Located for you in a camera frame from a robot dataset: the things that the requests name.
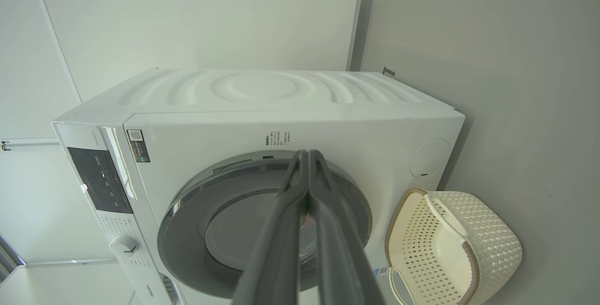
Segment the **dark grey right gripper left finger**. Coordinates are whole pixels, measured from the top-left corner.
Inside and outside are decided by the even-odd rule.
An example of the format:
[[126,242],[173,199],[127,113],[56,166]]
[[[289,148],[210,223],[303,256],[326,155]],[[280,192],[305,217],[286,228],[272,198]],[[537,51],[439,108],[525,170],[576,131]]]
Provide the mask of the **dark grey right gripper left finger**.
[[300,287],[299,230],[308,192],[308,152],[294,154],[233,305],[297,305]]

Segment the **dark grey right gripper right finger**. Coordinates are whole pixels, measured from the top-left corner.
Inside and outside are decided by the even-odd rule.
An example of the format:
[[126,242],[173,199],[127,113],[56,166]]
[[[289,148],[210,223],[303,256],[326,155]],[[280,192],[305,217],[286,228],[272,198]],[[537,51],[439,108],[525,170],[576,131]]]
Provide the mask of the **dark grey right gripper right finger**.
[[317,226],[321,305],[384,305],[352,211],[317,150],[308,152],[308,193]]

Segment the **black round washer door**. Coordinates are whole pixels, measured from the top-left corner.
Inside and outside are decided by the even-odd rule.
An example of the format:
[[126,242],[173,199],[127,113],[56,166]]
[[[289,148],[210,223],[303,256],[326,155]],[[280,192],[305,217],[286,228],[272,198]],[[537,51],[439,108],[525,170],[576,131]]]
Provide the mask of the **black round washer door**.
[[231,305],[293,156],[291,150],[240,154],[180,190],[159,226],[157,247],[187,305]]

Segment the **white front-load washing machine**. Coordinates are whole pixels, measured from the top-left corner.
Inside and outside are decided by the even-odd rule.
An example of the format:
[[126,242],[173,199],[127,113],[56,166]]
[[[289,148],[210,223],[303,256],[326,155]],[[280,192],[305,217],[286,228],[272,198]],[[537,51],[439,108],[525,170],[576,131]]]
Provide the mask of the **white front-load washing machine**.
[[[143,305],[188,305],[158,253],[159,226],[180,190],[227,158],[315,149],[347,200],[369,265],[408,188],[436,190],[465,115],[374,72],[152,68],[53,120],[108,243],[139,245],[118,261]],[[127,130],[142,130],[137,163]]]

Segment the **cream perforated laundry basket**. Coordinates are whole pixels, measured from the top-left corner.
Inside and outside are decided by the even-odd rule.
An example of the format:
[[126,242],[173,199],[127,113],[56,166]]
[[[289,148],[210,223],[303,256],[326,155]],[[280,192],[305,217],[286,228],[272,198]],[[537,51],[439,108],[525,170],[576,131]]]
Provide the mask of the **cream perforated laundry basket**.
[[482,305],[521,263],[521,244],[476,196],[409,188],[384,239],[398,305]]

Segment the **white round control knob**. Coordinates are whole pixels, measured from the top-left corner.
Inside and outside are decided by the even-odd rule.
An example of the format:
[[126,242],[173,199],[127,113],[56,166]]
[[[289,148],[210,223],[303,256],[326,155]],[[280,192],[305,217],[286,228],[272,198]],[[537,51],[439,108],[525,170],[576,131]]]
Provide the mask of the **white round control knob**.
[[127,235],[116,235],[109,243],[109,250],[121,260],[133,257],[139,245],[135,239]]

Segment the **dark QR code sticker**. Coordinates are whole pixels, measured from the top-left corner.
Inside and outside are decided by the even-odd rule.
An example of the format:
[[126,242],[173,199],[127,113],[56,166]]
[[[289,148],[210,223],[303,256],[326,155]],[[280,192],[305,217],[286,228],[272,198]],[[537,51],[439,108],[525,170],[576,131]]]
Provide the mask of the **dark QR code sticker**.
[[135,161],[137,163],[149,163],[150,156],[144,142],[142,130],[128,129],[126,132]]

